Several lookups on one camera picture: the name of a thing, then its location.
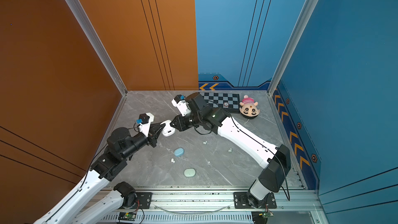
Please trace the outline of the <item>white earbud charging case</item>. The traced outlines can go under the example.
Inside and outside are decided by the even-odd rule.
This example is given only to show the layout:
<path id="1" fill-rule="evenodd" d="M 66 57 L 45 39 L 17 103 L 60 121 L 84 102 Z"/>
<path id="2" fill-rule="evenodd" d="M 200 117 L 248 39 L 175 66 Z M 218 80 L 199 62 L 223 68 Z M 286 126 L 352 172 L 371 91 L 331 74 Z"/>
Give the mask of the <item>white earbud charging case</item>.
<path id="1" fill-rule="evenodd" d="M 164 137 L 169 137 L 169 136 L 171 136 L 171 135 L 173 135 L 175 133 L 175 132 L 171 132 L 170 131 L 170 123 L 171 123 L 170 120 L 166 120 L 166 121 L 164 121 L 162 123 L 166 124 L 165 128 L 162 131 L 162 134 L 163 134 Z"/>

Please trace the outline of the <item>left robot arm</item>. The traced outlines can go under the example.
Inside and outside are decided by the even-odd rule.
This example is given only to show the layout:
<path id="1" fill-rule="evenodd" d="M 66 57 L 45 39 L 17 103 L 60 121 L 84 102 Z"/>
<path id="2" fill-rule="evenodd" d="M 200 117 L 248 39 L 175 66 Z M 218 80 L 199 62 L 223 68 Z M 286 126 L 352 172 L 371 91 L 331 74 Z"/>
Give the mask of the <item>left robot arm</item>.
<path id="1" fill-rule="evenodd" d="M 135 136 L 127 128 L 117 128 L 108 138 L 104 153 L 91 165 L 86 175 L 56 206 L 36 220 L 37 224 L 96 224 L 119 208 L 136 210 L 140 201 L 129 183 L 118 183 L 102 200 L 84 209 L 126 166 L 127 161 L 146 145 L 155 147 L 164 123 L 140 125 Z"/>

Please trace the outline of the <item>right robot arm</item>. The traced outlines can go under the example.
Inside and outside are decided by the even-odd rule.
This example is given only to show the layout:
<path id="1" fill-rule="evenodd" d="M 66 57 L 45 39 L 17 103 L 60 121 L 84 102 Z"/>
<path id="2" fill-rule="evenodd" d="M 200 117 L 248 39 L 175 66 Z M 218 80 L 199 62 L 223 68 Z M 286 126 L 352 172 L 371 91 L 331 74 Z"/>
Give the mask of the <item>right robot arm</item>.
<path id="1" fill-rule="evenodd" d="M 263 169 L 247 191 L 248 204 L 253 208 L 270 207 L 272 194 L 279 192 L 291 170 L 290 150 L 285 145 L 276 146 L 256 136 L 241 125 L 223 108 L 211 107 L 196 92 L 188 97 L 177 95 L 172 104 L 180 114 L 170 126 L 180 132 L 203 127 L 217 134 L 249 154 Z"/>

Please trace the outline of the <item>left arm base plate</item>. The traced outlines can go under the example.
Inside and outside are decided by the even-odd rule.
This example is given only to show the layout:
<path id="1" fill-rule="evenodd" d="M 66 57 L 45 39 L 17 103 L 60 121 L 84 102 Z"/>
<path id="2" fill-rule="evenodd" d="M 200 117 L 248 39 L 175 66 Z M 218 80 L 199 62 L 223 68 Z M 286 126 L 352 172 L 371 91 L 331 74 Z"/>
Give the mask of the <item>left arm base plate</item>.
<path id="1" fill-rule="evenodd" d="M 150 209 L 152 192 L 136 192 L 124 198 L 122 208 L 125 209 Z"/>

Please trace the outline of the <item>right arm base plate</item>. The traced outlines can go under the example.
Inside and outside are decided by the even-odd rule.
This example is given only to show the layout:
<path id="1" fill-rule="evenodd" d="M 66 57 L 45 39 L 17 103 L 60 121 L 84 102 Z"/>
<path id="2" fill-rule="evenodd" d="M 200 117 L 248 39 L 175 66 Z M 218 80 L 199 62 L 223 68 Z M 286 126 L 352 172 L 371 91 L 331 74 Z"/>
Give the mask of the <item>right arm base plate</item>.
<path id="1" fill-rule="evenodd" d="M 268 193 L 263 200 L 258 200 L 247 192 L 234 192 L 234 207 L 236 209 L 276 209 L 277 204 L 273 192 Z"/>

